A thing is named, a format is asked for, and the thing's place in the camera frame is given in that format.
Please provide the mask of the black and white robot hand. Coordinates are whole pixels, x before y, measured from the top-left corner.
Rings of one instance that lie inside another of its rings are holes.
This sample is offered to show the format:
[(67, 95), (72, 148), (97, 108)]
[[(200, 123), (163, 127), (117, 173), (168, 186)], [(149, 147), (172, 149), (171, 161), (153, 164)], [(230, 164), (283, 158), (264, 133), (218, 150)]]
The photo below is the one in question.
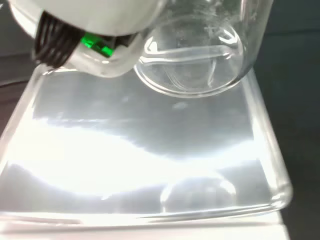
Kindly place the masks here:
[(33, 38), (32, 59), (114, 78), (140, 58), (164, 0), (10, 0), (16, 22)]

